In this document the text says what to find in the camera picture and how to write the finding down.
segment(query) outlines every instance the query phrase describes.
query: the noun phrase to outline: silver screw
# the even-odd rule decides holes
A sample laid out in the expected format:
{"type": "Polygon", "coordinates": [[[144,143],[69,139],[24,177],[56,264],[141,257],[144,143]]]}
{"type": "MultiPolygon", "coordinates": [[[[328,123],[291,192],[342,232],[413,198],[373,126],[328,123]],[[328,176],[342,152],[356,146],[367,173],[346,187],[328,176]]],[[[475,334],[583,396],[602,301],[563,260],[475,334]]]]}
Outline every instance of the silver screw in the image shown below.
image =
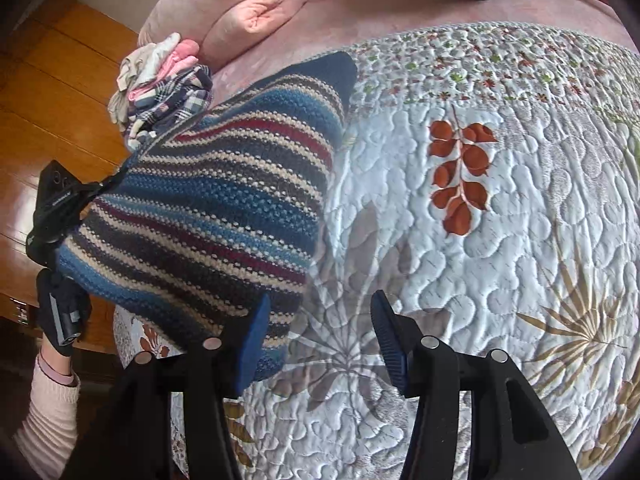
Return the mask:
{"type": "Polygon", "coordinates": [[[438,345],[440,344],[440,342],[438,341],[438,338],[432,335],[424,336],[422,339],[420,339],[420,343],[422,343],[422,346],[424,346],[425,348],[428,348],[429,350],[433,350],[434,348],[437,348],[438,345]]]}
{"type": "Polygon", "coordinates": [[[508,358],[509,356],[504,350],[493,350],[491,352],[491,359],[493,359],[494,361],[498,361],[499,363],[507,362],[508,358]]]}
{"type": "Polygon", "coordinates": [[[222,341],[217,337],[210,337],[203,341],[202,346],[204,346],[206,350],[217,350],[222,346],[222,341]]]}
{"type": "Polygon", "coordinates": [[[151,361],[151,354],[149,352],[140,352],[134,357],[134,361],[139,365],[146,365],[151,361]]]}

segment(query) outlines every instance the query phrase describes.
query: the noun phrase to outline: striped knit sweater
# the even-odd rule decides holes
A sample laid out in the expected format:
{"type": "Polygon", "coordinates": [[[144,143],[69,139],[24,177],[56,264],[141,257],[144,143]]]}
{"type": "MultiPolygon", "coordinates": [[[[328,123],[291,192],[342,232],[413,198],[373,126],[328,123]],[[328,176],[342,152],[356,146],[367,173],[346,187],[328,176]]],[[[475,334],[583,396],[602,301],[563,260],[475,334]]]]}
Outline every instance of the striped knit sweater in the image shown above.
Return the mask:
{"type": "Polygon", "coordinates": [[[60,269],[181,348],[219,335],[266,292],[255,379],[272,375],[302,299],[355,78],[347,54],[330,54],[160,135],[66,238],[60,269]]]}

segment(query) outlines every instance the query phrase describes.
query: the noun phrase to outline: floral quilt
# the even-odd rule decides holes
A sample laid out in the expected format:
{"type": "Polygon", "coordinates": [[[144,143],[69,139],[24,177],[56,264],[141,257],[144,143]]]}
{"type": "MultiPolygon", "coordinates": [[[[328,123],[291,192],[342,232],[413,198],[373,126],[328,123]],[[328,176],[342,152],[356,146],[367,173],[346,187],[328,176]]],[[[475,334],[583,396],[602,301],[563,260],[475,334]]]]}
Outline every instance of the floral quilt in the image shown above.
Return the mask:
{"type": "MultiPolygon", "coordinates": [[[[473,23],[351,47],[360,75],[290,357],[226,406],[245,478],[393,479],[417,408],[370,317],[506,350],[595,480],[640,417],[640,58],[568,30],[473,23]]],[[[177,352],[118,309],[123,362],[177,352]]],[[[454,478],[466,478],[461,395],[454,478]]],[[[181,399],[174,456],[186,470],[181,399]]]]}

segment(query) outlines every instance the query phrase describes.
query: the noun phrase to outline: cream knit sleeve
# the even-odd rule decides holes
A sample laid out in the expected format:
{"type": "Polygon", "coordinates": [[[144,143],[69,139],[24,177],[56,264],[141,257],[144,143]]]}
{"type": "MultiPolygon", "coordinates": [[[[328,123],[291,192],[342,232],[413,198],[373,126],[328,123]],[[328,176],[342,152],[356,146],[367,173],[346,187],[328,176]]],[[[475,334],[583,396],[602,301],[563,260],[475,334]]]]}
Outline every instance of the cream knit sleeve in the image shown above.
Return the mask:
{"type": "Polygon", "coordinates": [[[76,445],[76,406],[80,384],[63,386],[50,379],[38,359],[31,383],[31,405],[14,441],[31,468],[43,479],[60,477],[76,445]]]}

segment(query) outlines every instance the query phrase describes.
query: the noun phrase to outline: black glove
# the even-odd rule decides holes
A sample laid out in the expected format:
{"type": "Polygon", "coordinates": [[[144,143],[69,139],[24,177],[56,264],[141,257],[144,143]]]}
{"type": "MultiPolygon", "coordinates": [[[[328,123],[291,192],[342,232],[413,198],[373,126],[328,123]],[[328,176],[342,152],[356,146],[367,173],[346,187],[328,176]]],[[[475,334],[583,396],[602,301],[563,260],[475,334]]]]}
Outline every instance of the black glove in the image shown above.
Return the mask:
{"type": "Polygon", "coordinates": [[[71,343],[82,333],[91,315],[87,292],[74,280],[59,272],[42,269],[36,278],[38,288],[38,325],[53,347],[70,357],[71,343]]]}

